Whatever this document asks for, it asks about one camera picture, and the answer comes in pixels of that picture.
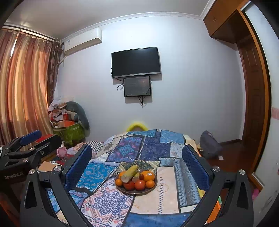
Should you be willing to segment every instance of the silver bolt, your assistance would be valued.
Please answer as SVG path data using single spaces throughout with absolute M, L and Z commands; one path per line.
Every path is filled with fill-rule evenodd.
M 35 171 L 36 171 L 36 170 L 31 169 L 31 170 L 29 171 L 29 174 L 31 174 L 31 175 L 32 175 L 32 174 L 34 174 L 34 173 L 35 173 Z
M 243 169 L 240 169 L 240 170 L 239 170 L 239 173 L 240 173 L 241 175 L 244 175 L 244 174 L 245 174 L 245 171 L 244 171 Z
M 220 171 L 220 167 L 219 166 L 213 166 L 212 169 L 215 171 L 215 172 L 219 172 Z
M 56 172 L 60 171 L 61 169 L 62 169 L 62 167 L 61 167 L 60 165 L 57 165 L 57 166 L 54 168 L 54 170 L 55 170 Z

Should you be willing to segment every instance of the flat screen tv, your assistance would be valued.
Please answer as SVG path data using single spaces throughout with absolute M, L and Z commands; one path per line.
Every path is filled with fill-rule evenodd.
M 157 47 L 111 53 L 111 64 L 113 78 L 161 73 Z
M 123 83 L 125 97 L 151 95 L 150 76 L 127 77 Z

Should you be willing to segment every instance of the curtain rod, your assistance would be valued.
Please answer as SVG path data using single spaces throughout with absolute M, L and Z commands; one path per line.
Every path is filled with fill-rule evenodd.
M 53 38 L 51 36 L 47 36 L 45 34 L 37 32 L 37 31 L 30 30 L 30 29 L 27 29 L 27 28 L 24 28 L 24 27 L 19 27 L 19 26 L 12 25 L 12 24 L 4 24 L 2 26 L 2 28 L 4 28 L 4 29 L 13 29 L 13 30 L 16 30 L 16 31 L 21 30 L 22 32 L 28 33 L 30 35 L 38 36 L 38 37 L 40 37 L 42 39 L 46 39 L 46 40 L 51 41 L 51 42 L 53 42 L 54 39 L 55 39 L 55 38 Z

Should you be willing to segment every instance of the white air conditioner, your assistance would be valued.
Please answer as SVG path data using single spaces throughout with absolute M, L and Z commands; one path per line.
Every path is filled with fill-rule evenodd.
M 70 55 L 102 42 L 102 31 L 94 28 L 65 42 L 65 55 Z

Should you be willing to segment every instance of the curtain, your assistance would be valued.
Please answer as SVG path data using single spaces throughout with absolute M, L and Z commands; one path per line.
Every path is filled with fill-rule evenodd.
M 6 78 L 5 118 L 10 126 L 5 128 L 4 144 L 37 129 L 43 135 L 52 132 L 47 111 L 51 47 L 52 43 L 41 38 L 18 35 Z
M 4 145 L 12 139 L 9 130 L 10 122 L 7 109 L 6 87 L 12 47 L 15 43 L 17 32 L 13 30 L 0 30 L 0 144 Z
M 53 101 L 53 94 L 57 81 L 58 66 L 62 53 L 61 39 L 55 39 L 52 44 L 52 49 L 49 57 L 49 68 L 47 72 L 47 105 Z

